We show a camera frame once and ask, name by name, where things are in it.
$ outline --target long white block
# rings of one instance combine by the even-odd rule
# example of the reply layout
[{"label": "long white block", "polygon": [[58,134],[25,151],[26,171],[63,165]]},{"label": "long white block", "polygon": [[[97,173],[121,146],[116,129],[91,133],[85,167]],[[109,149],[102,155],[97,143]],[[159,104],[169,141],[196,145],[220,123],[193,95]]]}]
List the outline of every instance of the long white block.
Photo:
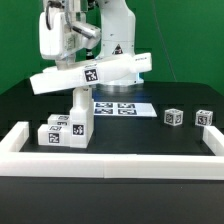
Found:
[{"label": "long white block", "polygon": [[216,156],[2,153],[0,176],[224,180]]},{"label": "long white block", "polygon": [[29,137],[29,122],[17,122],[0,143],[0,152],[19,152]]},{"label": "long white block", "polygon": [[203,141],[216,156],[224,156],[224,135],[215,126],[205,126]]}]

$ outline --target black cable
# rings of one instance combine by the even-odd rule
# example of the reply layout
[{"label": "black cable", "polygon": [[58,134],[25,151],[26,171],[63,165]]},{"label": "black cable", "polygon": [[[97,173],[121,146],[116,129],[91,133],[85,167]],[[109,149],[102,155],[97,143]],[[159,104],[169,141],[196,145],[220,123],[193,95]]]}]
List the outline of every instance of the black cable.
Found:
[{"label": "black cable", "polygon": [[173,65],[172,65],[172,62],[170,60],[170,57],[169,57],[169,54],[168,54],[168,51],[167,51],[167,48],[166,48],[166,44],[165,44],[162,32],[160,30],[159,21],[158,21],[158,17],[157,17],[157,13],[156,13],[156,4],[155,4],[154,0],[152,0],[152,9],[153,9],[154,19],[155,19],[155,22],[156,22],[156,27],[157,27],[157,30],[159,32],[159,37],[160,37],[160,40],[162,42],[163,51],[164,51],[166,59],[168,61],[169,68],[170,68],[170,71],[171,71],[171,73],[173,75],[173,78],[174,78],[175,82],[177,82],[177,78],[176,78],[176,75],[174,73]]},{"label": "black cable", "polygon": [[60,9],[60,8],[63,8],[63,5],[59,1],[48,1],[47,2],[45,17],[46,17],[46,26],[49,30],[51,30],[51,26],[49,23],[49,8],[50,7]]}]

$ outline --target cube with marker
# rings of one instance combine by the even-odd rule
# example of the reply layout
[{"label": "cube with marker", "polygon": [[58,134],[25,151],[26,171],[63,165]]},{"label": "cube with marker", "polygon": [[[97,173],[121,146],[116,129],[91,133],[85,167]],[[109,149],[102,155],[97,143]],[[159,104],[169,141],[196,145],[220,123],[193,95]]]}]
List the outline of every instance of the cube with marker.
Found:
[{"label": "cube with marker", "polygon": [[164,123],[172,126],[181,125],[183,123],[184,112],[177,109],[165,110]]},{"label": "cube with marker", "polygon": [[199,110],[196,113],[196,126],[210,126],[212,124],[213,112],[207,110]]}]

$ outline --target white border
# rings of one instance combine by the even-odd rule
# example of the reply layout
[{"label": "white border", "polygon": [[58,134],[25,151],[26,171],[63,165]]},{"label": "white border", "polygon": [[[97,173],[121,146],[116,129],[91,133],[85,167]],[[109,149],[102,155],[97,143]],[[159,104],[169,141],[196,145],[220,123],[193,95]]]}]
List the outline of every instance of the white border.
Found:
[{"label": "white border", "polygon": [[[16,125],[15,129],[10,131],[17,137],[25,136],[23,143],[28,138],[27,123]],[[203,139],[206,144],[212,142],[214,146],[216,141],[223,142],[224,136],[220,135],[218,129],[205,127],[205,130]],[[219,155],[222,155],[220,150],[224,152],[224,147],[221,148],[219,144]],[[18,148],[14,151],[5,149],[0,152],[0,176],[224,180],[223,156],[19,153],[17,151]]]}]

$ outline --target black and white pattern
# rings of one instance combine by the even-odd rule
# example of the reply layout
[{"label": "black and white pattern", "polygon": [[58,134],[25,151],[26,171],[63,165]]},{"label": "black and white pattern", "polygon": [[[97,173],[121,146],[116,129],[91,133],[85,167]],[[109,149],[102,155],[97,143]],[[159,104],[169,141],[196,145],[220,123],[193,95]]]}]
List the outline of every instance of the black and white pattern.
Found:
[{"label": "black and white pattern", "polygon": [[198,116],[198,121],[197,123],[199,125],[206,125],[207,124],[207,121],[208,121],[208,117],[205,117],[205,116]]},{"label": "black and white pattern", "polygon": [[67,122],[61,122],[61,121],[58,121],[58,122],[57,122],[57,125],[67,126],[68,123],[67,123]]},{"label": "black and white pattern", "polygon": [[118,108],[135,108],[134,103],[118,103]]},{"label": "black and white pattern", "polygon": [[49,128],[49,130],[50,130],[50,131],[60,131],[60,130],[61,130],[61,127],[59,127],[59,126],[51,126],[51,127]]},{"label": "black and white pattern", "polygon": [[95,114],[113,114],[113,109],[95,109]]},{"label": "black and white pattern", "polygon": [[169,124],[173,124],[173,115],[172,114],[166,114],[166,122]]},{"label": "black and white pattern", "polygon": [[98,81],[97,70],[95,68],[84,70],[86,81],[95,82]]},{"label": "black and white pattern", "polygon": [[112,108],[113,103],[96,103],[96,107]]},{"label": "black and white pattern", "polygon": [[58,119],[67,121],[69,119],[69,116],[63,115],[63,116],[60,116]]},{"label": "black and white pattern", "polygon": [[181,115],[180,114],[176,115],[176,117],[175,117],[175,124],[179,124],[179,123],[181,123]]},{"label": "black and white pattern", "polygon": [[137,115],[137,111],[130,110],[130,109],[119,109],[118,114],[119,115]]},{"label": "black and white pattern", "polygon": [[72,126],[73,135],[84,135],[84,125],[82,124],[73,124]]},{"label": "black and white pattern", "polygon": [[51,144],[59,144],[60,143],[60,135],[59,133],[48,133],[49,143]]}]

